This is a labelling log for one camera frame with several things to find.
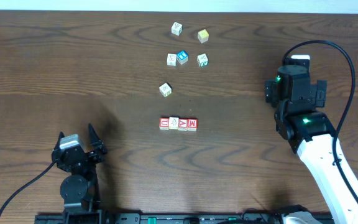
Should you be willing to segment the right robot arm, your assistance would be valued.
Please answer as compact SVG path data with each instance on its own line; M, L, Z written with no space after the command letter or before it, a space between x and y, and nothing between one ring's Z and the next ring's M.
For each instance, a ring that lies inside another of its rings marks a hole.
M344 157L336 130L318 107L325 81L301 86L301 98L283 97L280 80L265 82L266 102L275 109L276 130L305 164L326 201L335 223L358 223L358 180Z

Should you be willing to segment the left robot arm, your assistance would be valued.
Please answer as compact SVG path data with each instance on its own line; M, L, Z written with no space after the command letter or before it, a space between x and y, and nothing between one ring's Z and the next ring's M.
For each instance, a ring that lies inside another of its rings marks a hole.
M70 173L60 186L64 200L64 223L105 223L106 212L99 208L100 192L96 165L104 161L107 149L96 134L94 127L88 125L92 151L86 152L77 134L59 134L52 151L52 161L56 166Z

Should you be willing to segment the white block yellow side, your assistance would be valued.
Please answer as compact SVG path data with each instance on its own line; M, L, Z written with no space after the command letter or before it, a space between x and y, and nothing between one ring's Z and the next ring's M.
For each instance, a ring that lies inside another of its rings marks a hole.
M177 117L169 117L168 127L169 129L178 129L179 118Z

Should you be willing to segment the red U block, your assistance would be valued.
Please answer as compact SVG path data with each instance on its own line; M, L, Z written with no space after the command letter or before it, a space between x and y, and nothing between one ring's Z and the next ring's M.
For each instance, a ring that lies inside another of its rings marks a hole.
M159 129L160 130L169 130L169 118L160 118Z

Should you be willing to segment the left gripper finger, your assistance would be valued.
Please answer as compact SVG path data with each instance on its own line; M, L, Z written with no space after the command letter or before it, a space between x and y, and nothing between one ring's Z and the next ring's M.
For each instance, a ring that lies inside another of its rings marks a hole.
M59 135L58 135L57 145L60 145L60 141L61 141L61 139L64 138L64 137L65 137L64 133L60 131L60 133L59 133Z
M105 145L102 140L100 140L91 123L88 125L88 133L90 144L94 148L94 150L98 152L105 152Z

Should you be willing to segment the red A block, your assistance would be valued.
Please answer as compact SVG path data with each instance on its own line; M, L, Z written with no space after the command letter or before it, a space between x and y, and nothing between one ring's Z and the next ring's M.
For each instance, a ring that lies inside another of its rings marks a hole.
M188 130L188 120L187 119L179 119L178 120L178 130L179 131L187 131Z

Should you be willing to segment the red M block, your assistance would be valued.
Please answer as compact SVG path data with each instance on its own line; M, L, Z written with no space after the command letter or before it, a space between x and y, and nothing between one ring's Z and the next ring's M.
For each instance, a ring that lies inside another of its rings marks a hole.
M198 120L197 119L187 119L187 130L196 131L198 129Z

